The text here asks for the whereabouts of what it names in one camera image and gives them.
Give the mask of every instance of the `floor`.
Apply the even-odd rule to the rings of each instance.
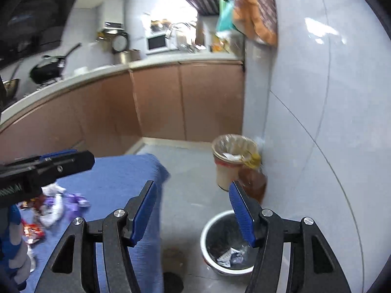
[[[199,239],[204,225],[218,213],[232,209],[228,193],[216,184],[212,151],[145,145],[138,154],[152,153],[171,178],[162,201],[162,250],[179,249],[186,259],[184,293],[241,293],[248,278],[216,274],[203,260]]]

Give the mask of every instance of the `white appliance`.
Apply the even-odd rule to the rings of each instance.
[[[117,34],[124,30],[124,0],[105,0],[98,8],[98,32]]]
[[[147,43],[146,54],[156,54],[158,52],[168,52],[177,50],[175,39],[167,39],[166,32],[150,32],[146,34],[145,40]]]

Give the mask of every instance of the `brown patterned cloth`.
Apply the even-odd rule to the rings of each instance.
[[[233,23],[248,38],[277,45],[277,12],[274,0],[234,0]]]

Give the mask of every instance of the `trash can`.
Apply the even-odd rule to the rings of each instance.
[[[212,142],[212,149],[217,171],[216,182],[225,191],[229,190],[232,181],[238,180],[243,163],[258,154],[257,144],[238,134],[219,136]]]
[[[245,275],[253,271],[257,249],[243,239],[233,210],[214,216],[200,238],[204,261],[221,275]]]

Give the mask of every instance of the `blue and white glove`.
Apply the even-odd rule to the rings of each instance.
[[[15,281],[19,290],[24,290],[31,260],[27,255],[27,244],[22,240],[23,224],[18,207],[12,205],[3,209],[0,220],[0,267]]]

